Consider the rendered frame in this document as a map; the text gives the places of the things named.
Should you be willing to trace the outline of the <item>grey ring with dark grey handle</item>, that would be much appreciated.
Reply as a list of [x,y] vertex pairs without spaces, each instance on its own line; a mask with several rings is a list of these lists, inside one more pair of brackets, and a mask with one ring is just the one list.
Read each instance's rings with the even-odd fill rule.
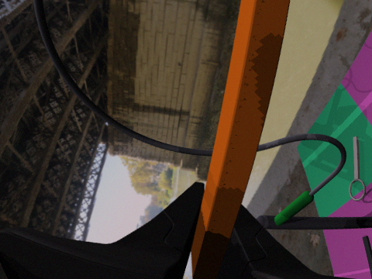
[[365,245],[365,249],[366,249],[365,251],[366,251],[367,258],[368,258],[369,269],[370,269],[371,279],[372,279],[372,249],[371,249],[368,236],[363,237],[363,244]]

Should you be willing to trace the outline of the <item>grey loop with orange handle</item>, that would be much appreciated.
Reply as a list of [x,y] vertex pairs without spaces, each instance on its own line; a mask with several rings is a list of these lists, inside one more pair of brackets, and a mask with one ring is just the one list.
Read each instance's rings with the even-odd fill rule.
[[266,123],[290,0],[242,0],[193,239],[192,279],[216,279]]

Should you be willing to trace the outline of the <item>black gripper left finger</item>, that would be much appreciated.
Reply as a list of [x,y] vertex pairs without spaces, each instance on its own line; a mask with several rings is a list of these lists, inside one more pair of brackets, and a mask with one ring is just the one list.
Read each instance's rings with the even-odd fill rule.
[[0,230],[7,279],[182,279],[205,184],[195,182],[165,209],[114,243],[58,238],[35,229]]

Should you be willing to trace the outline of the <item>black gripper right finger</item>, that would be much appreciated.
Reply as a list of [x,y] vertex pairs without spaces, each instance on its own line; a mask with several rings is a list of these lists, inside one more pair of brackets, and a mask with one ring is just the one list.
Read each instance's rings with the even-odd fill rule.
[[273,238],[241,205],[216,279],[353,278],[314,273]]

